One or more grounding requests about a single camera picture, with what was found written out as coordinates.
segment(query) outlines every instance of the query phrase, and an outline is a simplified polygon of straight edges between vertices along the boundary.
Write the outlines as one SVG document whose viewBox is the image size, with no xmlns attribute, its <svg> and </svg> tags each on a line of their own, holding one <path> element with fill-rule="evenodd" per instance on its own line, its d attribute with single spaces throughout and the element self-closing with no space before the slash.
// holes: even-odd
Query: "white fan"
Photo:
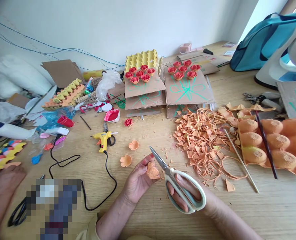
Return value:
<svg viewBox="0 0 296 240">
<path fill-rule="evenodd" d="M 291 62 L 284 63 L 282 54 L 288 48 Z M 255 76 L 260 85 L 277 90 L 278 81 L 296 81 L 296 28 L 288 41 L 269 58 Z"/>
</svg>

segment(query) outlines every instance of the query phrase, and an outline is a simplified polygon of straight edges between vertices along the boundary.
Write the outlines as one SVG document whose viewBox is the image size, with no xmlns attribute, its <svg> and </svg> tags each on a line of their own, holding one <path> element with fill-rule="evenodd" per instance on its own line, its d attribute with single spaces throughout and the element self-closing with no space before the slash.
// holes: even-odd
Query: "orange paper flower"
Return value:
<svg viewBox="0 0 296 240">
<path fill-rule="evenodd" d="M 133 120 L 131 118 L 128 118 L 124 121 L 124 125 L 126 127 L 130 127 L 133 124 Z"/>
<path fill-rule="evenodd" d="M 141 71 L 141 70 L 139 70 L 139 71 L 137 71 L 137 72 L 135 73 L 135 76 L 138 77 L 138 78 L 140 78 L 143 74 L 144 74 L 144 72 Z"/>
<path fill-rule="evenodd" d="M 130 78 L 130 82 L 132 82 L 133 84 L 137 84 L 139 82 L 139 78 L 138 77 L 132 77 L 132 78 Z"/>
<path fill-rule="evenodd" d="M 145 74 L 145 75 L 141 76 L 141 80 L 144 81 L 144 82 L 149 82 L 150 75 L 149 74 Z"/>
<path fill-rule="evenodd" d="M 178 67 L 180 67 L 181 66 L 181 63 L 180 62 L 174 62 L 174 67 L 175 68 L 178 68 Z"/>
<path fill-rule="evenodd" d="M 201 69 L 200 65 L 192 65 L 190 67 L 191 71 L 196 72 Z"/>
<path fill-rule="evenodd" d="M 133 67 L 133 68 L 130 68 L 129 69 L 129 72 L 131 72 L 132 74 L 134 74 L 136 72 L 137 68 L 136 67 Z"/>
<path fill-rule="evenodd" d="M 132 158 L 126 154 L 124 157 L 120 158 L 121 166 L 122 167 L 128 167 L 131 164 Z"/>
<path fill-rule="evenodd" d="M 186 66 L 180 66 L 178 67 L 178 71 L 179 72 L 186 72 L 188 70 L 188 68 Z"/>
<path fill-rule="evenodd" d="M 187 78 L 188 78 L 189 80 L 195 78 L 196 76 L 197 76 L 197 73 L 196 73 L 196 72 L 191 71 L 191 72 L 188 72 L 188 73 L 187 73 Z"/>
<path fill-rule="evenodd" d="M 190 60 L 184 61 L 184 65 L 186 67 L 189 67 L 192 64 L 192 62 Z"/>
<path fill-rule="evenodd" d="M 181 79 L 184 78 L 185 74 L 182 72 L 176 72 L 174 76 L 177 81 L 180 81 Z"/>
<path fill-rule="evenodd" d="M 133 140 L 131 143 L 129 143 L 129 148 L 131 150 L 136 150 L 139 147 L 139 143 L 136 140 Z"/>
<path fill-rule="evenodd" d="M 125 76 L 126 79 L 130 80 L 133 77 L 133 73 L 127 72 L 124 76 Z"/>
<path fill-rule="evenodd" d="M 148 66 L 147 65 L 142 65 L 140 67 L 140 69 L 143 71 L 143 72 L 146 72 L 146 70 L 148 69 Z"/>
<path fill-rule="evenodd" d="M 148 70 L 147 70 L 147 73 L 150 75 L 150 76 L 153 76 L 154 75 L 154 73 L 155 73 L 155 69 L 154 68 L 149 68 Z"/>
<path fill-rule="evenodd" d="M 170 68 L 168 68 L 168 73 L 170 74 L 170 75 L 172 75 L 174 72 L 176 72 L 177 71 L 177 69 L 175 68 L 175 67 L 170 67 Z"/>
</svg>

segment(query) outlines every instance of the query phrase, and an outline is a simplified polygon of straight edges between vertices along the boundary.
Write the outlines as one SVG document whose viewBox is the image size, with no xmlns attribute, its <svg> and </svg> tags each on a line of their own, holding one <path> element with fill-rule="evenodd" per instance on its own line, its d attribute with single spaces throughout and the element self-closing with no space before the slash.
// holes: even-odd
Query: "red cup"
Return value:
<svg viewBox="0 0 296 240">
<path fill-rule="evenodd" d="M 63 126 L 66 126 L 66 127 L 73 127 L 74 125 L 74 122 L 71 119 L 67 118 L 66 116 L 61 116 L 58 119 L 57 123 L 62 124 Z"/>
</svg>

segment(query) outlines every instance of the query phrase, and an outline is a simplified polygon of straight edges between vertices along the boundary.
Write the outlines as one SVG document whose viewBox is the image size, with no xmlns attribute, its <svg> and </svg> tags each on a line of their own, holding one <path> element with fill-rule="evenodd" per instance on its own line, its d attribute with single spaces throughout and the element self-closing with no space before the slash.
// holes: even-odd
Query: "hand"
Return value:
<svg viewBox="0 0 296 240">
<path fill-rule="evenodd" d="M 11 165 L 0 173 L 0 196 L 13 194 L 26 173 L 21 166 Z"/>
<path fill-rule="evenodd" d="M 195 198 L 195 200 L 201 201 L 200 192 L 190 181 L 188 181 L 184 177 L 180 176 L 179 174 L 175 175 L 175 179 L 181 187 L 187 189 L 191 193 L 191 195 Z M 219 204 L 220 200 L 207 187 L 203 186 L 203 184 L 200 184 L 200 186 L 202 187 L 203 191 L 205 192 L 206 200 L 207 200 L 206 206 L 204 207 L 204 209 L 202 209 L 202 211 L 207 216 L 211 216 L 211 215 L 216 214 L 217 205 Z M 174 187 L 170 184 L 170 182 L 167 183 L 167 187 L 169 189 L 170 195 L 172 196 L 174 201 L 178 204 L 178 206 L 181 207 L 181 209 L 184 210 L 185 212 L 188 212 L 187 204 L 179 196 L 179 194 L 175 191 Z"/>
<path fill-rule="evenodd" d="M 125 182 L 122 191 L 126 200 L 132 204 L 137 204 L 151 185 L 158 181 L 158 179 L 150 179 L 148 175 L 145 174 L 149 162 L 155 164 L 154 155 L 152 153 L 135 166 Z"/>
</svg>

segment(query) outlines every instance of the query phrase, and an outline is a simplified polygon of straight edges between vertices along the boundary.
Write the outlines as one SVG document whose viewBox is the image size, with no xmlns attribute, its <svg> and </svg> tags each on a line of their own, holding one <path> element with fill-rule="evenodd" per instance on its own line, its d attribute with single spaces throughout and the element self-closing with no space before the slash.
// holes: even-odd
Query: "blue bag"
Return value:
<svg viewBox="0 0 296 240">
<path fill-rule="evenodd" d="M 230 61 L 232 70 L 242 72 L 262 68 L 271 55 L 293 34 L 296 28 L 296 13 L 284 16 L 277 14 L 278 17 L 271 18 L 273 14 L 254 26 L 237 46 Z M 282 56 L 282 60 L 287 63 L 287 51 Z"/>
</svg>

